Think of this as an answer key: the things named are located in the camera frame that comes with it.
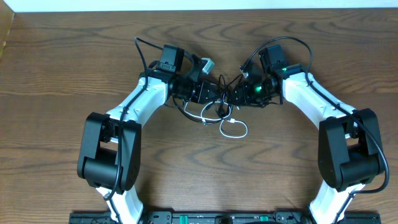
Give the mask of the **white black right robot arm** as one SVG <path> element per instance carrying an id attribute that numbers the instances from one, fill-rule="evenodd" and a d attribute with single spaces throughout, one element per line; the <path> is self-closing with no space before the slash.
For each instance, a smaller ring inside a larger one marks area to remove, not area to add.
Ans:
<path id="1" fill-rule="evenodd" d="M 309 72 L 290 64 L 280 45 L 256 51 L 262 71 L 249 58 L 245 81 L 234 89 L 236 106 L 264 107 L 274 97 L 295 105 L 318 129 L 318 168 L 323 182 L 301 223 L 338 223 L 358 194 L 375 194 L 389 181 L 379 123 L 369 108 L 357 110 L 333 96 Z"/>

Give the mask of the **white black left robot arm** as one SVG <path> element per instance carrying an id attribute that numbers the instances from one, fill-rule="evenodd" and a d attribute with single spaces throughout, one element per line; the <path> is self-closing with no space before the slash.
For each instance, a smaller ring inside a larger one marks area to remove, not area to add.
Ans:
<path id="1" fill-rule="evenodd" d="M 143 62 L 135 89 L 105 114 L 92 112 L 85 121 L 77 174 L 94 187 L 116 223 L 138 223 L 144 210 L 135 190 L 141 165 L 142 129 L 170 97 L 205 103 L 216 96 L 202 80 L 214 62 L 165 45 L 160 60 Z"/>

